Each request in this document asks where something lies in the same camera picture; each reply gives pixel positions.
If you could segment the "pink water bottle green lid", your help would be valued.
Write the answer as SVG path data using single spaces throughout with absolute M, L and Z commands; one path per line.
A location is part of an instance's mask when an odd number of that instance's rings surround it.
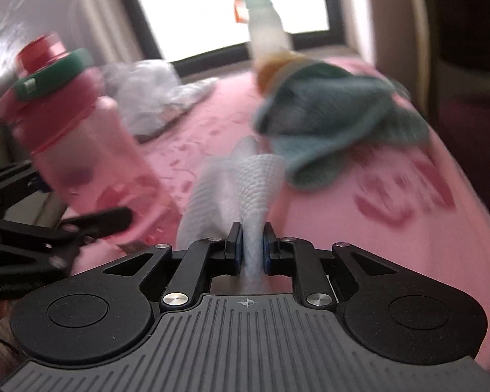
M 179 207 L 122 125 L 90 53 L 41 36 L 16 55 L 16 74 L 0 98 L 0 124 L 56 195 L 80 215 L 129 208 L 131 224 L 109 237 L 114 244 L 173 245 Z

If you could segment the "white paper towel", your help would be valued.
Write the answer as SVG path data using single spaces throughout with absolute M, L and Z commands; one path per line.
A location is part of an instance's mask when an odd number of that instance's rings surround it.
M 185 249 L 200 239 L 227 236 L 233 223 L 241 223 L 240 274 L 214 279 L 213 294 L 259 295 L 271 288 L 264 274 L 262 236 L 284 170 L 284 159 L 262 151 L 252 136 L 237 142 L 229 156 L 205 163 L 180 221 L 176 246 Z

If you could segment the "pink printed tablecloth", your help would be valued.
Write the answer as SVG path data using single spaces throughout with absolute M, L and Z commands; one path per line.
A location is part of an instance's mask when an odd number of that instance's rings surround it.
M 248 136 L 260 105 L 252 73 L 230 74 L 142 152 L 179 207 L 208 157 L 225 157 Z M 270 214 L 280 236 L 321 249 L 350 242 L 459 288 L 484 308 L 488 332 L 477 362 L 490 372 L 490 215 L 443 142 L 425 149 L 358 149 L 330 187 L 284 188 Z

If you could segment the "clear plastic bag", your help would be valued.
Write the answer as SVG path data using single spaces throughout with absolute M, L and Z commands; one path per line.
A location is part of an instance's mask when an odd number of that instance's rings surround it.
M 162 134 L 177 118 L 215 91 L 211 77 L 184 84 L 172 64 L 146 59 L 101 67 L 107 95 L 117 101 L 121 121 L 139 143 Z

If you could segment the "teal green cloth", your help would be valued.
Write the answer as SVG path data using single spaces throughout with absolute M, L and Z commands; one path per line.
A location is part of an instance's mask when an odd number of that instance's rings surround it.
M 324 188 L 359 144 L 425 145 L 429 127 L 406 107 L 403 86 L 325 62 L 290 64 L 253 117 L 252 126 L 286 163 L 299 190 Z

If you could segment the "frosted bottle mint cap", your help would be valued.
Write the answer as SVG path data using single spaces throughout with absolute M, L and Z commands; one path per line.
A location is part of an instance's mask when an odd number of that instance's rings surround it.
M 271 0 L 234 0 L 235 21 L 248 26 L 247 43 L 256 87 L 266 96 L 276 84 L 275 76 L 290 63 L 303 59 L 293 49 L 280 15 Z

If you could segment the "dark maroon chair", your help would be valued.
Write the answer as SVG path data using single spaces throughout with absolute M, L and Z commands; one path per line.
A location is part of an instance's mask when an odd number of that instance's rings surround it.
M 490 194 L 490 0 L 417 0 L 426 38 L 429 117 L 481 195 Z

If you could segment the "dark window frame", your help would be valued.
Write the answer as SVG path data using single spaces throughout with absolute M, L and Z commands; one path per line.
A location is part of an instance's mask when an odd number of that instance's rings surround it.
M 186 78 L 247 60 L 248 30 L 234 0 L 122 0 L 145 58 Z M 340 0 L 271 0 L 298 51 L 346 41 Z

